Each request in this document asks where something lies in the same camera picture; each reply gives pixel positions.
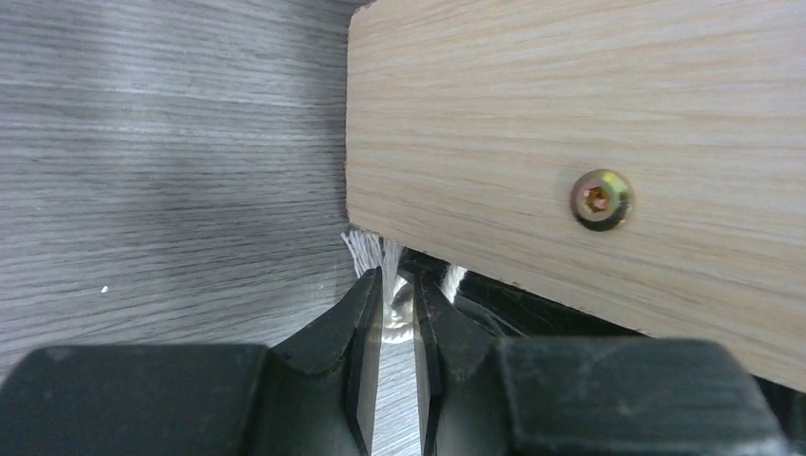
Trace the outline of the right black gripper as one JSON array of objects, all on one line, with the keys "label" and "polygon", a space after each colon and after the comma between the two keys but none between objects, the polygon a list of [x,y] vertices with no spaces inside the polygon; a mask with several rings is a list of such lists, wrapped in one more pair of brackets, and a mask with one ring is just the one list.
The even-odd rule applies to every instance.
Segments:
[{"label": "right black gripper", "polygon": [[538,295],[406,249],[400,260],[400,341],[413,339],[412,281],[423,275],[486,331],[505,336],[638,336],[639,333]]}]

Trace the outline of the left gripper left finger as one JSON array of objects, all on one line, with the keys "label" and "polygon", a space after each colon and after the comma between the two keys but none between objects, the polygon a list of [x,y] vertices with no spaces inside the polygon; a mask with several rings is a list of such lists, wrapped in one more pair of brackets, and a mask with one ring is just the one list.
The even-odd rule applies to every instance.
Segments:
[{"label": "left gripper left finger", "polygon": [[273,348],[72,345],[1,387],[5,455],[368,455],[381,273]]}]

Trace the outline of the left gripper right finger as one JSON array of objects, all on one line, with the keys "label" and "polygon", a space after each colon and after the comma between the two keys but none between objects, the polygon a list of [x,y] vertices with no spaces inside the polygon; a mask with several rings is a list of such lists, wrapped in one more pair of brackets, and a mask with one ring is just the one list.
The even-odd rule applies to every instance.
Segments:
[{"label": "left gripper right finger", "polygon": [[790,455],[757,382],[719,344],[504,337],[413,285],[425,455]]}]

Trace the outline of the strawberry print ruffled blanket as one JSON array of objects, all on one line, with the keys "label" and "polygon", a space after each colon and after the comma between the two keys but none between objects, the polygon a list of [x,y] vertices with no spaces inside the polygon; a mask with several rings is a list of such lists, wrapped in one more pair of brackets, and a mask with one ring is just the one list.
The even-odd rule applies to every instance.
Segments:
[{"label": "strawberry print ruffled blanket", "polygon": [[403,247],[376,233],[361,229],[342,232],[340,238],[353,259],[355,275],[380,267],[387,276],[396,276]]}]

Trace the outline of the wooden pet bed frame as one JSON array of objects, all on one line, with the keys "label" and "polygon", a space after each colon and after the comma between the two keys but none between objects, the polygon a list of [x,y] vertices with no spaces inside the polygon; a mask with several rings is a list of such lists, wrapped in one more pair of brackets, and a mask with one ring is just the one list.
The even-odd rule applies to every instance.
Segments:
[{"label": "wooden pet bed frame", "polygon": [[805,387],[801,1],[374,1],[351,223]]}]

